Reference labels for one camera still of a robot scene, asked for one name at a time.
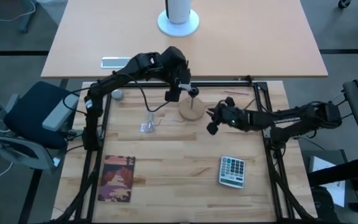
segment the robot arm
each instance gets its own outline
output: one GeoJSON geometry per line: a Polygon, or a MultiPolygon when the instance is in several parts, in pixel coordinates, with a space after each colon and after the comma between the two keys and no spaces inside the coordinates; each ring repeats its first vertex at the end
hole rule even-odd
{"type": "Polygon", "coordinates": [[[178,102],[182,90],[192,91],[190,69],[182,52],[169,47],[163,54],[157,52],[140,53],[131,58],[128,64],[112,75],[92,84],[85,97],[86,126],[82,134],[85,150],[100,149],[97,134],[98,118],[103,114],[103,96],[135,80],[156,78],[169,84],[165,101],[178,102]]]}
{"type": "Polygon", "coordinates": [[[235,107],[234,100],[227,97],[207,113],[212,122],[207,130],[216,134],[219,124],[227,124],[241,131],[268,131],[270,145],[283,147],[290,137],[305,134],[320,128],[333,129],[342,124],[339,108],[329,103],[311,102],[301,107],[277,112],[261,112],[242,110],[235,107]],[[278,128],[275,124],[295,122],[286,128],[278,128]]]}

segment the office chair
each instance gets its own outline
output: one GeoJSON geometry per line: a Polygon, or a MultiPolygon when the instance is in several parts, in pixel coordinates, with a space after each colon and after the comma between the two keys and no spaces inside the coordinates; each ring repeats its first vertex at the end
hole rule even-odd
{"type": "Polygon", "coordinates": [[[77,102],[78,95],[45,82],[37,82],[22,98],[12,95],[6,107],[0,104],[2,125],[11,130],[0,134],[0,155],[34,169],[53,170],[56,161],[51,162],[47,149],[65,150],[70,135],[64,124],[77,102]],[[63,105],[64,98],[71,109],[63,105]]]}

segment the wooden table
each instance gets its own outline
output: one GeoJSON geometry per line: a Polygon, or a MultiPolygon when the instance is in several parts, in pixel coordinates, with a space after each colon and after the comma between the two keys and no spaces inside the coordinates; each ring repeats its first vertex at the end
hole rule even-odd
{"type": "Polygon", "coordinates": [[[102,57],[176,46],[194,77],[326,77],[299,0],[194,0],[200,28],[173,38],[157,27],[162,0],[69,0],[41,74],[105,77],[102,57]]]}
{"type": "MultiPolygon", "coordinates": [[[[268,83],[275,110],[288,108],[282,82],[268,83]]],[[[245,87],[201,87],[198,96],[206,106],[232,96],[237,106],[245,107],[253,98],[224,93],[223,90],[244,90],[245,87]]],[[[170,103],[156,112],[159,123],[154,133],[140,133],[146,121],[143,97],[137,88],[125,88],[123,101],[112,101],[103,155],[135,156],[134,186],[130,203],[96,201],[93,222],[274,222],[274,206],[267,173],[261,132],[244,133],[225,125],[212,136],[201,121],[184,122],[177,103],[170,103]],[[246,161],[244,189],[232,189],[217,182],[221,156],[246,161]]],[[[149,105],[163,102],[165,89],[146,88],[149,105]]],[[[83,101],[78,105],[84,110],[83,101]]],[[[256,110],[255,103],[250,110],[256,110]]],[[[74,128],[82,128],[85,120],[77,113],[74,128]]],[[[78,146],[75,141],[69,148],[78,146]]],[[[77,194],[86,152],[70,151],[65,159],[52,218],[77,194]]],[[[291,191],[306,208],[316,215],[314,202],[297,141],[290,140],[284,157],[291,191]]],[[[89,194],[85,198],[86,211],[89,194]]]]}

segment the wooden tabletop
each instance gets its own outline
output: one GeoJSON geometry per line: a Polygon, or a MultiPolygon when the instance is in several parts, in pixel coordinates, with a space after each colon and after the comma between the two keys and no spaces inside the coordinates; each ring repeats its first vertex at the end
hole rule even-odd
{"type": "Polygon", "coordinates": [[[326,77],[300,0],[194,0],[200,28],[184,38],[157,27],[162,0],[69,0],[42,77],[104,77],[102,57],[178,47],[194,77],[326,77]]]}
{"type": "MultiPolygon", "coordinates": [[[[268,83],[275,110],[288,108],[282,82],[268,83]]],[[[247,88],[203,87],[198,96],[206,106],[232,96],[237,106],[245,107],[253,98],[228,94],[224,90],[247,88]]],[[[134,186],[129,203],[95,201],[93,222],[273,222],[272,193],[265,151],[260,132],[244,133],[225,125],[212,136],[206,126],[209,118],[182,122],[177,103],[169,103],[155,114],[159,124],[154,133],[141,133],[146,121],[143,97],[136,88],[123,89],[125,97],[111,105],[103,155],[135,156],[134,186]],[[218,183],[221,156],[238,157],[246,162],[244,189],[218,183]]],[[[145,89],[150,107],[163,102],[164,89],[145,89]]],[[[80,101],[79,110],[84,110],[80,101]]],[[[249,108],[256,110],[255,103],[249,108]]],[[[75,117],[75,128],[85,125],[75,117]]],[[[70,147],[80,145],[77,140],[70,147]]],[[[77,194],[85,151],[70,151],[65,159],[52,218],[57,218],[77,194]]],[[[290,140],[284,157],[290,189],[306,211],[316,215],[300,148],[290,140]]],[[[85,209],[89,194],[85,199],[85,209]]]]}

